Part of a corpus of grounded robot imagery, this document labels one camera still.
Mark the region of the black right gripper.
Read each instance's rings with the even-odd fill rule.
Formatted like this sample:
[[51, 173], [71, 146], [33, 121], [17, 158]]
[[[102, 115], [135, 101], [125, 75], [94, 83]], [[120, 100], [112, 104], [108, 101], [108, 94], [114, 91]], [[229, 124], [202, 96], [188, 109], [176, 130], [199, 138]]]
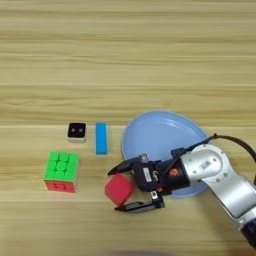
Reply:
[[190, 185], [189, 178], [181, 161], [185, 153], [184, 148], [171, 151], [172, 158], [167, 161], [149, 161], [146, 154], [122, 161], [112, 168], [108, 175], [125, 172], [138, 172], [138, 188], [149, 192], [151, 202], [134, 202], [116, 207], [117, 211], [129, 213], [143, 213], [164, 208], [163, 197], [170, 195], [174, 190], [186, 188]]

